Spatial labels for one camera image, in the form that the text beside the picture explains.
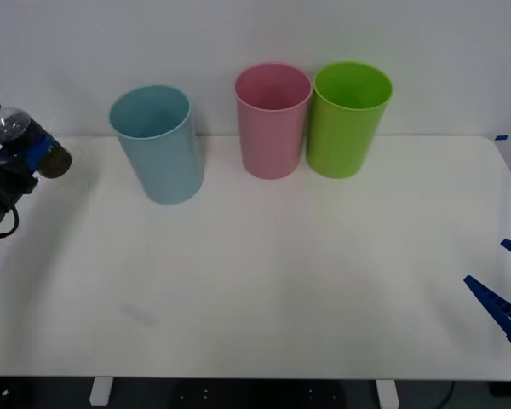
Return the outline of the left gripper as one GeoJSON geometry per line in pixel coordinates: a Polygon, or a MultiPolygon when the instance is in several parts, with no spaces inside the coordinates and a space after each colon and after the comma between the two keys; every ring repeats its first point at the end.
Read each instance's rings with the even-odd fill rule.
{"type": "Polygon", "coordinates": [[[16,204],[24,195],[31,194],[37,185],[32,171],[49,163],[56,148],[50,135],[39,137],[19,156],[4,156],[0,151],[0,204],[16,204]]]}

